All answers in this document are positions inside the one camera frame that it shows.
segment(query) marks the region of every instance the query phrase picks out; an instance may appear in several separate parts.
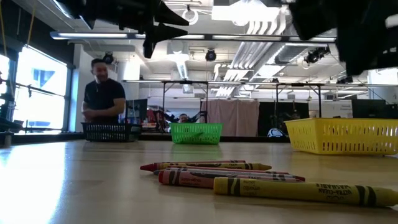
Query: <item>yellow plastic basket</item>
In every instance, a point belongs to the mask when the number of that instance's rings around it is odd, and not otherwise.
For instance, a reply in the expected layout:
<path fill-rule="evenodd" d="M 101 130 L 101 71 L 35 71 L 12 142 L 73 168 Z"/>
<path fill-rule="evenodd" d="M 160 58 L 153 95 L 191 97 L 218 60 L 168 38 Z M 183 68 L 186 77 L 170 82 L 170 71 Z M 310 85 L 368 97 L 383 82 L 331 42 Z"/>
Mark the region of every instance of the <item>yellow plastic basket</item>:
<path fill-rule="evenodd" d="M 398 119 L 310 118 L 285 123 L 296 150 L 329 155 L 397 154 Z"/>

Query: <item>beige curtain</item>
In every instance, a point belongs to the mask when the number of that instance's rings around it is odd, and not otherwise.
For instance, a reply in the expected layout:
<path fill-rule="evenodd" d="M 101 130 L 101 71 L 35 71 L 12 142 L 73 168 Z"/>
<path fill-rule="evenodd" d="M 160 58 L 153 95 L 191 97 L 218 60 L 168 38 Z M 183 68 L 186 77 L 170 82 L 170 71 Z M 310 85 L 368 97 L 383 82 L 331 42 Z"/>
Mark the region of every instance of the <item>beige curtain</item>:
<path fill-rule="evenodd" d="M 206 102 L 202 103 L 206 111 Z M 211 100 L 208 102 L 209 123 L 223 124 L 222 136 L 257 136 L 259 102 L 257 100 Z"/>

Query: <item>man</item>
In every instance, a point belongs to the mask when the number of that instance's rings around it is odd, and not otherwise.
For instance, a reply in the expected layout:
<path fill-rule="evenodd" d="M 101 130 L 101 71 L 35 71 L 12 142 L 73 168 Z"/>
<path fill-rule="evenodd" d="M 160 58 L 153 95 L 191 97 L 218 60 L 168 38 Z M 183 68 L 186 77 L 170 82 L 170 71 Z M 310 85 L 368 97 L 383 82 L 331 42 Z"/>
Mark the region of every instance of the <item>man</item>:
<path fill-rule="evenodd" d="M 91 73 L 95 80 L 87 84 L 81 107 L 85 121 L 118 123 L 126 102 L 123 86 L 108 78 L 108 67 L 102 59 L 91 61 Z"/>
<path fill-rule="evenodd" d="M 180 115 L 179 122 L 180 122 L 180 123 L 187 123 L 187 122 L 188 122 L 188 115 L 186 115 L 186 114 L 181 114 L 181 115 Z"/>

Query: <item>desk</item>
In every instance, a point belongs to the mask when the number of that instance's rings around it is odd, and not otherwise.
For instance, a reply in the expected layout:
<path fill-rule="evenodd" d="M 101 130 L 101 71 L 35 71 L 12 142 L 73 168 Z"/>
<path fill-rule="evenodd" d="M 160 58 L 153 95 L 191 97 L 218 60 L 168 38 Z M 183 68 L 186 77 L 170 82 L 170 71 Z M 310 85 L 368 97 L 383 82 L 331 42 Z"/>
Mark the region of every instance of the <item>desk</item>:
<path fill-rule="evenodd" d="M 0 150 L 0 223 L 396 223 L 398 207 L 213 195 L 160 185 L 139 166 L 157 161 L 245 159 L 309 182 L 398 190 L 398 158 L 318 156 L 290 144 L 222 142 L 55 142 Z"/>

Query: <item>black plastic basket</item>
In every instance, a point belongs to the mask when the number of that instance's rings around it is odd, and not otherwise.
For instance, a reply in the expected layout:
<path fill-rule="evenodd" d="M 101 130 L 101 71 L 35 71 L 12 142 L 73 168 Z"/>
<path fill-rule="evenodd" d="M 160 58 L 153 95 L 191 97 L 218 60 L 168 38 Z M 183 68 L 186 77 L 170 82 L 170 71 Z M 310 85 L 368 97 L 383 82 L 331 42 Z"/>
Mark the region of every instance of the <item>black plastic basket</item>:
<path fill-rule="evenodd" d="M 82 123 L 87 141 L 98 142 L 133 142 L 141 134 L 139 124 L 95 124 Z"/>

